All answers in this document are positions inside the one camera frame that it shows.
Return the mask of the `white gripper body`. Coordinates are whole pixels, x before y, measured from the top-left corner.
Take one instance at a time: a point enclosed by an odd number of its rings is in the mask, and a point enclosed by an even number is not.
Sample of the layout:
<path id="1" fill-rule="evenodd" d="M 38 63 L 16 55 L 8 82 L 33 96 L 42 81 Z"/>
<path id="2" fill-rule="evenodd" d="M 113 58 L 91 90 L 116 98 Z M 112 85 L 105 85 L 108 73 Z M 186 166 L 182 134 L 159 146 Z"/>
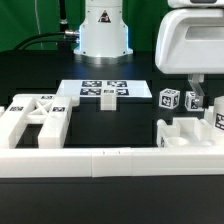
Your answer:
<path id="1" fill-rule="evenodd" d="M 224 0 L 167 0 L 155 64 L 166 74 L 224 73 Z"/>

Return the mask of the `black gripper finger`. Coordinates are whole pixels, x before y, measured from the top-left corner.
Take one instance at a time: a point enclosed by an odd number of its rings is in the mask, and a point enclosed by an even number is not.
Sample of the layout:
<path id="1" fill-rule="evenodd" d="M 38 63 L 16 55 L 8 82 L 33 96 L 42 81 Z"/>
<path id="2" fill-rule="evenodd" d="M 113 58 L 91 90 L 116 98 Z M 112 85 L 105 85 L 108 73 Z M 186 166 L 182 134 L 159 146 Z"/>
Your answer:
<path id="1" fill-rule="evenodd" d="M 203 107 L 204 92 L 201 88 L 201 83 L 204 82 L 204 75 L 203 74 L 189 74 L 188 82 L 192 90 L 196 94 L 196 102 L 198 106 Z"/>

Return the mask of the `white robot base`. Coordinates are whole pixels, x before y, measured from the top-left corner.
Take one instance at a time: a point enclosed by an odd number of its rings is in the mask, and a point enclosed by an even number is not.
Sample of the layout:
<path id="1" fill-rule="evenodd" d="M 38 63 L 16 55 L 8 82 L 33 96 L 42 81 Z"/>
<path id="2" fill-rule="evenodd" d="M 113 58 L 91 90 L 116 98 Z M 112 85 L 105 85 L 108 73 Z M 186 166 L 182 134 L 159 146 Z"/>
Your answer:
<path id="1" fill-rule="evenodd" d="M 79 46 L 74 50 L 77 61 L 103 65 L 132 59 L 122 6 L 123 0 L 85 0 L 85 19 L 79 26 Z"/>

